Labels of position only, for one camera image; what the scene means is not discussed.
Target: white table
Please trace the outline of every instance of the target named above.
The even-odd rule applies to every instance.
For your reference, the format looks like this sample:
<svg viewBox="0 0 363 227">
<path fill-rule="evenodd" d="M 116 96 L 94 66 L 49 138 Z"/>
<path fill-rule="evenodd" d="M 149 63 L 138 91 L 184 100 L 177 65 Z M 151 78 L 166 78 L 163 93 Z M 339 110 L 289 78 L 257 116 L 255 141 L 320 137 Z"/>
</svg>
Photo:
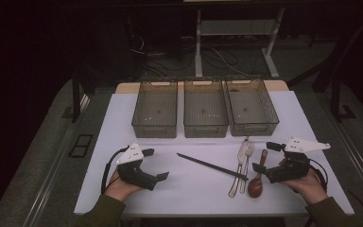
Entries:
<svg viewBox="0 0 363 227">
<path fill-rule="evenodd" d="M 316 137 L 303 113 L 295 94 L 288 91 L 269 92 L 280 124 L 272 136 L 252 137 L 258 141 L 287 143 L 291 136 L 316 141 Z M 264 191 L 253 199 L 237 192 L 228 196 L 234 177 L 209 167 L 179 157 L 182 153 L 230 170 L 237 168 L 237 152 L 244 137 L 227 136 L 221 139 L 187 139 L 184 137 L 182 113 L 183 95 L 179 93 L 178 136 L 175 139 L 137 139 L 131 126 L 137 94 L 114 94 L 106 113 L 95 151 L 80 190 L 76 214 L 90 211 L 99 194 L 105 165 L 121 148 L 137 141 L 142 149 L 154 148 L 155 153 L 146 157 L 141 168 L 156 175 L 169 171 L 167 180 L 157 183 L 153 191 L 144 190 L 130 197 L 123 213 L 124 218 L 170 217 L 285 217 L 307 215 L 303 199 L 279 183 L 270 183 L 263 176 Z M 250 163 L 259 163 L 265 144 L 255 143 Z M 337 178 L 323 152 L 311 151 L 311 159 L 321 163 L 328 172 L 328 194 L 347 214 L 354 210 L 349 204 Z M 268 151 L 267 167 L 277 166 L 283 153 Z M 115 168 L 112 163 L 111 173 Z M 249 168 L 249 178 L 256 173 Z"/>
</svg>

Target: spoon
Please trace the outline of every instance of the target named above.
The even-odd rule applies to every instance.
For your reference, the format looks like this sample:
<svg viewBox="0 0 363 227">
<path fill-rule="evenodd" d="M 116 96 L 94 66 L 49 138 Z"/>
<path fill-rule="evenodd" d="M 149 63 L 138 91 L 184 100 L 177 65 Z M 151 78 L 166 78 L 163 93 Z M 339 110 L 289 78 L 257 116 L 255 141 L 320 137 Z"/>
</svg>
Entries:
<svg viewBox="0 0 363 227">
<path fill-rule="evenodd" d="M 268 151 L 266 149 L 262 150 L 260 166 L 264 166 L 265 160 L 267 159 Z M 254 179 L 249 182 L 249 195 L 253 198 L 258 198 L 262 194 L 262 182 L 261 173 L 258 173 Z"/>
</svg>

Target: sleeve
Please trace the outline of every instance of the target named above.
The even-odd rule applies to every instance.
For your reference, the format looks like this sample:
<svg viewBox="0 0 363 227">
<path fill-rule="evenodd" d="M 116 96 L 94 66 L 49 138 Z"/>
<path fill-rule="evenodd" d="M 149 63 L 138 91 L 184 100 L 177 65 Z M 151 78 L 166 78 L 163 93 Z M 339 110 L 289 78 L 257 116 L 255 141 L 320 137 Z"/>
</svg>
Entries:
<svg viewBox="0 0 363 227">
<path fill-rule="evenodd" d="M 94 208 L 76 220 L 75 227 L 116 227 L 125 207 L 122 201 L 100 195 Z"/>
<path fill-rule="evenodd" d="M 353 216 L 346 215 L 332 197 L 309 205 L 306 210 L 317 227 L 363 226 Z"/>
</svg>

